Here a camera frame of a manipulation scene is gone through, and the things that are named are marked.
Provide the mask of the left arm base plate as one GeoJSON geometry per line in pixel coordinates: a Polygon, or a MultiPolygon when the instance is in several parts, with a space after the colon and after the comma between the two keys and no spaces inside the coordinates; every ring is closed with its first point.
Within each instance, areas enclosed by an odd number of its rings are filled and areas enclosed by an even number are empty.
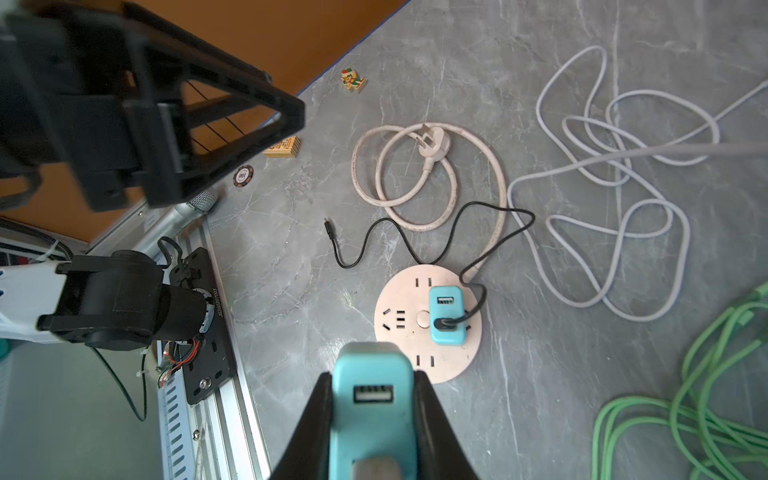
{"type": "Polygon", "coordinates": [[[174,360],[183,375],[187,403],[196,405],[236,374],[234,349],[209,251],[204,247],[193,250],[170,271],[170,283],[190,299],[181,319],[187,328],[182,341],[191,349],[174,360]]]}

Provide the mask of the teal charger with black cable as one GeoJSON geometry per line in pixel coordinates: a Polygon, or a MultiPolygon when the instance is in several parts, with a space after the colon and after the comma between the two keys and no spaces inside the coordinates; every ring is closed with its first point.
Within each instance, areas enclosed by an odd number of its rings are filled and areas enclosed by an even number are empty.
{"type": "Polygon", "coordinates": [[[458,286],[429,290],[430,338],[439,346],[462,346],[467,339],[463,292],[458,286]]]}

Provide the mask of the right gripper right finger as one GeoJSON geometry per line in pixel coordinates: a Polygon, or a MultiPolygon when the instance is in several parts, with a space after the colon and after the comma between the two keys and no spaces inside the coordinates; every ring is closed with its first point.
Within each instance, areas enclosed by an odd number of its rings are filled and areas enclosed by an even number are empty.
{"type": "Polygon", "coordinates": [[[414,372],[418,479],[478,479],[424,371],[414,372]]]}

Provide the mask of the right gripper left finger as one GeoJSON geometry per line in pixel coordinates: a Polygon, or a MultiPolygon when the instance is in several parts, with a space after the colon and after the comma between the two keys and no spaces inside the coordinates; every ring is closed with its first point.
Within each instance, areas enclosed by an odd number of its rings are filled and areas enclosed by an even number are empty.
{"type": "Polygon", "coordinates": [[[324,372],[315,383],[271,480],[329,478],[332,416],[332,375],[324,372]]]}

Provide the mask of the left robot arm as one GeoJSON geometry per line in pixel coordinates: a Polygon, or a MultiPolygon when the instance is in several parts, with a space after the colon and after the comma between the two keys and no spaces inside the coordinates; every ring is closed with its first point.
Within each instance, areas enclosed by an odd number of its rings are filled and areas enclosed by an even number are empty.
{"type": "MultiPolygon", "coordinates": [[[[305,106],[263,71],[149,10],[72,2],[1,16],[1,176],[27,204],[45,164],[64,163],[95,211],[192,200],[300,131],[305,106]]],[[[1,334],[133,350],[189,341],[213,318],[210,290],[171,286],[149,255],[67,254],[1,276],[1,334]]]]}

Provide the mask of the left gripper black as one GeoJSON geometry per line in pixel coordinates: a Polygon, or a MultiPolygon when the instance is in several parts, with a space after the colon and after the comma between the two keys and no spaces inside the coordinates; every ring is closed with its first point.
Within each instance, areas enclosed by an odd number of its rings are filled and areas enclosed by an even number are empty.
{"type": "Polygon", "coordinates": [[[9,1],[1,7],[1,206],[27,205],[46,164],[65,164],[93,210],[131,188],[175,199],[179,79],[271,90],[269,76],[144,7],[9,1]]]}

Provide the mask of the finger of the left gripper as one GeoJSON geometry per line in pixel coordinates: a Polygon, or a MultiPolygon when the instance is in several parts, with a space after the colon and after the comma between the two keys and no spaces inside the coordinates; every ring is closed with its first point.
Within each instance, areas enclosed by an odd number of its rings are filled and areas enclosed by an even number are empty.
{"type": "Polygon", "coordinates": [[[299,132],[305,124],[305,104],[296,97],[279,98],[266,106],[276,113],[273,120],[258,129],[226,140],[218,147],[195,146],[192,131],[203,128],[240,108],[248,109],[252,104],[237,95],[181,105],[173,111],[181,115],[182,125],[175,129],[180,135],[176,146],[180,154],[181,167],[173,176],[178,185],[177,201],[186,201],[212,186],[227,173],[236,169],[245,160],[260,153],[279,141],[299,132]]]}

